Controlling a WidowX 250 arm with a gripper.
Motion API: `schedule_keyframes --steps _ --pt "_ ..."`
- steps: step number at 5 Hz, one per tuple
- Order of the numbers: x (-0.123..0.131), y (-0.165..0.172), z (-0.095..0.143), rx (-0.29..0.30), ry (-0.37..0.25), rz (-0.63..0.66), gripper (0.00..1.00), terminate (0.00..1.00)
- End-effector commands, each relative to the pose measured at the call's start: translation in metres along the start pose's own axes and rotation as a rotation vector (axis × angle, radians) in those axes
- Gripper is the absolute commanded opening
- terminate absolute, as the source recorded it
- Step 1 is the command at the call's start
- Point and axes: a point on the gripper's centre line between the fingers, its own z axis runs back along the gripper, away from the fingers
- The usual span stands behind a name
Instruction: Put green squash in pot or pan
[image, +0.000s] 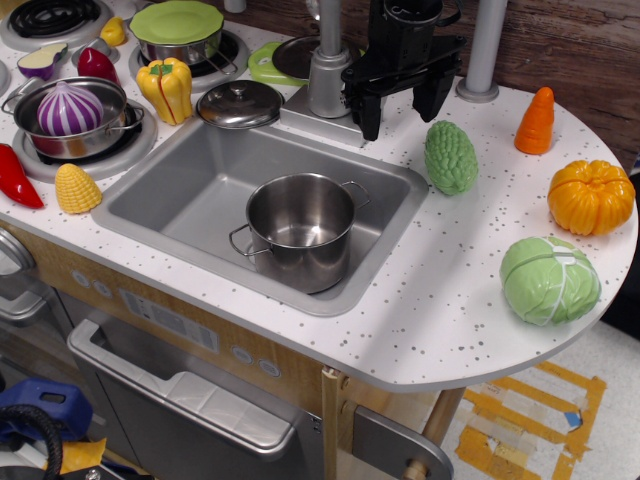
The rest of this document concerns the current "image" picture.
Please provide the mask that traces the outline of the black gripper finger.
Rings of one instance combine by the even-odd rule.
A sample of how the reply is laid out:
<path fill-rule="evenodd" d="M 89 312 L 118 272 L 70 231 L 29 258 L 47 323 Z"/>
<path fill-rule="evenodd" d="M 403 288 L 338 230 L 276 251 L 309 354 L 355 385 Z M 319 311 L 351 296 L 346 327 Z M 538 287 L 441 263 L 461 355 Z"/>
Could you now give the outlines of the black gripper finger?
<path fill-rule="evenodd" d="M 352 119 L 359 126 L 363 138 L 367 141 L 376 141 L 382 116 L 383 96 L 365 93 L 364 95 L 348 94 L 347 103 L 351 109 Z"/>
<path fill-rule="evenodd" d="M 425 67 L 419 71 L 417 84 L 413 87 L 412 107 L 424 122 L 430 122 L 438 115 L 456 73 L 456 65 L 443 69 Z"/>

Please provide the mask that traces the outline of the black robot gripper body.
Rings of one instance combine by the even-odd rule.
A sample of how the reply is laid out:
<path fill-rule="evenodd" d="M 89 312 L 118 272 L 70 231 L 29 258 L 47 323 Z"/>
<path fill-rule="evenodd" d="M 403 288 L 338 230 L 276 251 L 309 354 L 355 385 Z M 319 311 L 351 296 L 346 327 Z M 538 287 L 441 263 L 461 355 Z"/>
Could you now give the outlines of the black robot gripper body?
<path fill-rule="evenodd" d="M 341 74 L 344 97 L 384 97 L 431 80 L 454 77 L 461 67 L 462 36 L 436 36 L 435 30 L 456 23 L 463 3 L 444 14 L 443 1 L 373 1 L 370 3 L 368 48 Z"/>

